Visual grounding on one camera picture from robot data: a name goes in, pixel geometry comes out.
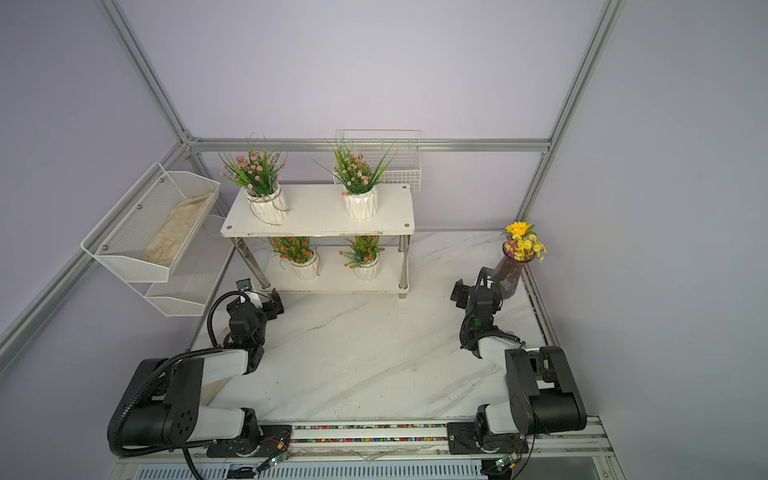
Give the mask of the orange flower pot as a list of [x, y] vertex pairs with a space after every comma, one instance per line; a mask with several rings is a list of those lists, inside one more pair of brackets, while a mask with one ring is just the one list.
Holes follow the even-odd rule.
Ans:
[[270, 246], [280, 264], [301, 280], [320, 275], [320, 261], [308, 236], [270, 237]]
[[361, 281], [372, 281], [380, 275], [381, 254], [385, 248], [380, 245], [380, 237], [373, 235], [355, 236], [343, 240], [345, 249], [339, 254], [344, 258], [344, 266], [350, 269]]

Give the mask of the orange flower pot front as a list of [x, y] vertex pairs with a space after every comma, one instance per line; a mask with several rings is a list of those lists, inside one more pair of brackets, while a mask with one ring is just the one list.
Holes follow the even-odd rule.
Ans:
[[344, 258], [344, 266], [350, 269], [361, 281], [372, 281], [380, 275], [381, 254], [385, 248], [380, 245], [380, 237], [373, 235], [355, 236], [343, 240], [345, 249], [339, 254]]

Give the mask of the pink flower pot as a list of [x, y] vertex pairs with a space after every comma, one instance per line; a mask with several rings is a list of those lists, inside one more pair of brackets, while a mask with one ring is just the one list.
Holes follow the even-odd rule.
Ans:
[[384, 183], [383, 176], [392, 162], [392, 146], [372, 165], [343, 136], [335, 137], [329, 145], [334, 155], [333, 165], [327, 168], [319, 162], [316, 164], [342, 186], [344, 208], [349, 217], [355, 220], [372, 219], [380, 208], [377, 188]]
[[218, 155], [223, 164], [221, 175], [242, 188], [251, 214], [262, 224], [280, 226], [290, 211], [280, 185], [281, 171], [287, 164], [283, 153], [267, 145], [259, 150], [247, 138], [243, 154]]

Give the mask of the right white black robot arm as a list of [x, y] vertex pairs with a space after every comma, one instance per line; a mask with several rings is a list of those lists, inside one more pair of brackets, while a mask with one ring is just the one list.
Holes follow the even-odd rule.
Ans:
[[520, 455], [530, 451], [527, 439], [586, 428], [588, 414], [565, 352], [530, 347], [496, 326], [503, 299], [489, 279], [457, 281], [450, 300], [464, 311], [460, 347], [502, 368], [507, 391], [505, 400], [479, 406], [472, 421], [447, 424], [451, 453]]

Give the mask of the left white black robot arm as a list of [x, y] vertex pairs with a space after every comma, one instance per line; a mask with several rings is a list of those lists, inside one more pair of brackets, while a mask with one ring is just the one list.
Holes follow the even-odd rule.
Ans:
[[211, 346], [139, 363], [107, 426], [110, 451], [139, 457], [233, 443], [240, 454], [265, 440], [250, 407], [211, 407], [204, 389], [256, 371], [266, 326], [284, 313], [277, 290], [243, 286], [214, 300], [205, 327]]

